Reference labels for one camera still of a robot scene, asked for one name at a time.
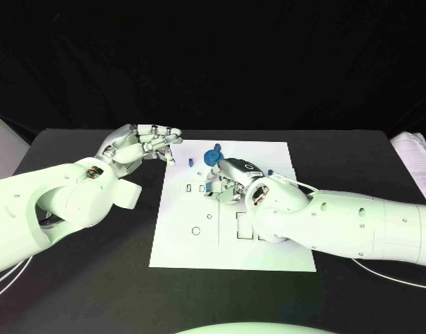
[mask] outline black table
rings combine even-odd
[[[95,153],[109,131],[40,133],[17,173]],[[184,131],[184,139],[285,141],[298,181],[320,189],[424,204],[390,144],[372,131]],[[426,290],[314,252],[317,273],[148,268],[163,161],[127,180],[142,186],[137,208],[34,256],[0,296],[0,333],[173,333],[235,321],[301,324],[337,333],[426,333]],[[426,283],[426,268],[369,261],[382,273]]]

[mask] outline white cushion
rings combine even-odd
[[[426,140],[421,134],[401,132],[390,139],[390,144],[401,157],[418,189],[426,197]]]

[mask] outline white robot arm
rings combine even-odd
[[[311,193],[305,195],[295,187],[298,182],[272,171],[264,176],[239,159],[219,161],[206,183],[216,175],[226,187],[222,193],[204,196],[235,204],[243,195],[252,228],[266,241],[290,239],[305,248],[341,257],[426,266],[426,205],[310,186]]]
[[[132,209],[140,186],[121,179],[142,159],[174,164],[170,144],[180,130],[124,125],[105,138],[95,157],[0,180],[0,271],[93,226],[112,204]],[[36,205],[47,212],[37,221]]]

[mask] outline blue object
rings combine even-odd
[[[204,164],[209,167],[213,167],[222,159],[223,159],[223,156],[220,153],[220,146],[219,144],[215,144],[215,148],[204,153],[204,157],[203,157]]]

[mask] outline paper sheet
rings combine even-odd
[[[245,219],[243,202],[223,205],[203,198],[210,169],[203,154],[215,143],[225,158],[243,159],[265,174],[272,169],[295,180],[285,143],[183,141],[171,145],[176,165],[165,167],[150,267],[315,271],[307,248],[291,240],[279,244],[261,240]]]

